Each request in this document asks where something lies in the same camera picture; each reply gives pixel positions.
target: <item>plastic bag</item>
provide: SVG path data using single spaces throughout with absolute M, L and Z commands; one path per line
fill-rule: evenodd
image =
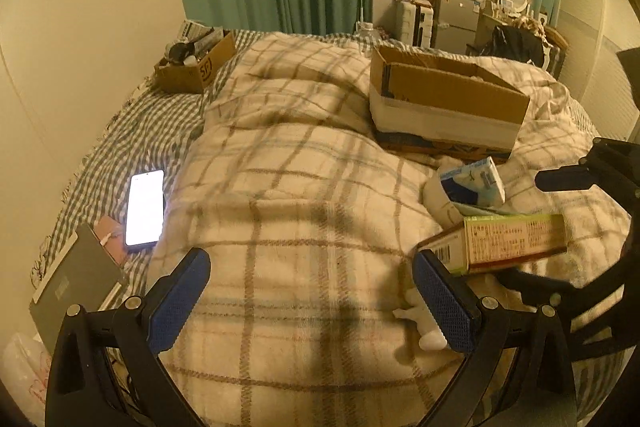
M 2 354 L 0 379 L 27 419 L 44 427 L 51 357 L 44 344 L 14 333 Z

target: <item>storage box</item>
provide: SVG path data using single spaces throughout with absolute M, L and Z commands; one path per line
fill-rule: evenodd
M 454 274 L 499 270 L 566 251 L 561 214 L 464 217 L 418 245 Z
M 385 149 L 508 160 L 529 97 L 469 62 L 377 47 L 369 103 Z
M 174 66 L 165 58 L 156 64 L 156 83 L 166 92 L 202 93 L 216 77 L 218 70 L 236 54 L 231 32 L 195 66 Z

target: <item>screw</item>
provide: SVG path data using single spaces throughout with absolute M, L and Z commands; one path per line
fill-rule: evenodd
M 549 297 L 549 304 L 551 304 L 553 307 L 558 307 L 561 302 L 562 296 L 559 293 L 553 293 Z
M 542 306 L 542 312 L 543 314 L 545 314 L 547 317 L 553 317 L 554 315 L 556 315 L 556 310 L 553 309 L 551 306 L 549 306 L 548 304 L 545 304 L 544 306 Z
M 137 295 L 129 297 L 126 301 L 124 301 L 124 307 L 127 310 L 137 310 L 138 308 L 140 308 L 140 304 L 142 304 L 142 299 Z
M 482 306 L 487 308 L 488 310 L 495 310 L 499 304 L 496 299 L 493 297 L 482 297 Z
M 69 308 L 66 309 L 66 314 L 69 315 L 69 317 L 75 317 L 79 313 L 80 313 L 80 306 L 78 306 L 77 304 L 71 304 L 71 306 L 69 306 Z

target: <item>smartphone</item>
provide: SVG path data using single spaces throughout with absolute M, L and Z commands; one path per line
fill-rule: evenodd
M 156 244 L 164 219 L 164 171 L 142 172 L 131 177 L 124 243 L 129 250 Z

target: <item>refrigerator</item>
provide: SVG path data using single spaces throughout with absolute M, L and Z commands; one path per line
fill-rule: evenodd
M 466 45 L 476 39 L 479 11 L 474 0 L 434 0 L 431 47 L 466 55 Z

